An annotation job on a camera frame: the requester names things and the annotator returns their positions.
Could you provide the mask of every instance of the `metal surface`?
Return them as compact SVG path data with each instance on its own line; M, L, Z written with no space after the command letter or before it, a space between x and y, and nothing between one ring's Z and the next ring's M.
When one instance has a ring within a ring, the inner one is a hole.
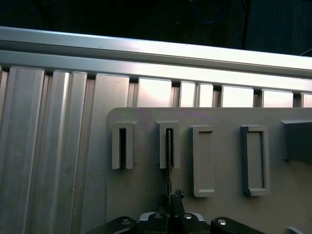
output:
M195 106L195 92L196 84L181 82L180 88L180 107L194 107Z
M312 95L311 94L301 94L300 107L306 107L306 108L312 107Z
M83 73L73 73L70 78L66 125L64 127L61 167L58 179L58 199L54 225L54 232L56 233L69 233L71 230L74 184L77 173L86 81L87 75Z
M262 107L293 107L293 94L274 90L262 90Z
M199 84L196 96L196 107L212 107L214 87L210 84Z
M106 169L103 152L108 143L106 121L109 112L127 105L129 78L97 75L86 159L80 232L92 230L106 221Z
M254 91L249 88L223 86L221 107L253 107Z
M171 81L140 78L137 107L169 107L170 95Z
M312 69L312 58L307 57L8 27L0 27L0 45L2 48L28 49L37 53L166 60L172 63L227 68L234 68L239 64L254 64L256 66L244 67L274 73L300 73L302 70Z
M54 72L48 84L48 103L42 132L39 158L39 170L36 187L36 199L32 220L32 232L53 233L58 205L57 194L60 170L62 166L62 150L70 74Z
M24 232L44 71L10 69L0 132L0 228Z
M186 66L149 64L97 58L67 57L0 51L0 65L42 67L49 70L83 71L88 73L119 74L127 76L191 81L213 85L237 85L251 88L289 90L296 93L312 92L312 80L257 73L244 73Z

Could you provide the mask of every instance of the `corrugated metal panel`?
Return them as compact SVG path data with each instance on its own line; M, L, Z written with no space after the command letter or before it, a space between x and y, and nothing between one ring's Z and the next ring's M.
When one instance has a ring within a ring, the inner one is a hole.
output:
M26 225L43 80L42 70L10 70L0 132L0 228L3 233L23 233Z
M84 233L106 221L106 169L103 152L106 119L116 107L126 107L129 78L97 75L91 116L90 140L86 161L83 209L80 232Z

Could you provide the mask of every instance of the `bolt head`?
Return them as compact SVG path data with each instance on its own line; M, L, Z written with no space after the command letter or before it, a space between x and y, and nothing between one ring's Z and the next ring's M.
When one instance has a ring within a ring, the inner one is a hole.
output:
M184 218L186 218L186 219L191 219L191 218L192 218L192 215L191 215L191 214L185 214L185 215L184 215Z
M129 224L131 224L131 222L129 220L124 220L121 224L122 225L129 225Z
M224 219L218 219L218 224L226 225L226 221Z

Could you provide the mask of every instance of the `aluminum rail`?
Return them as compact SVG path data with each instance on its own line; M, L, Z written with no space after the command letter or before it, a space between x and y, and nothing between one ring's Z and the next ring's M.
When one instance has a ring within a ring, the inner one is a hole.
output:
M312 78L312 58L309 57L31 29L0 27L0 49Z

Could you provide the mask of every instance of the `rectangular slot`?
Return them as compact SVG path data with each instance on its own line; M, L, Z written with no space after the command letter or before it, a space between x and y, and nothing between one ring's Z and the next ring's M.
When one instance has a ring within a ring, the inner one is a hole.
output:
M212 126L193 126L193 176L196 197L215 195L212 132Z
M248 182L249 187L264 188L262 133L247 133Z
M254 90L252 88L223 86L221 107L253 107Z
M173 131L173 147L172 147L172 166L173 168L180 168L180 145L179 145L179 123L172 122L158 122L159 127L159 167L167 168L166 164L166 131L172 129Z
M119 169L125 163L126 169L132 169L134 159L134 124L113 124L112 168Z
M195 106L195 83L181 82L180 107Z
M269 142L266 126L242 126L242 170L244 193L270 194Z
M269 107L293 107L293 93L275 90L262 90L261 106Z

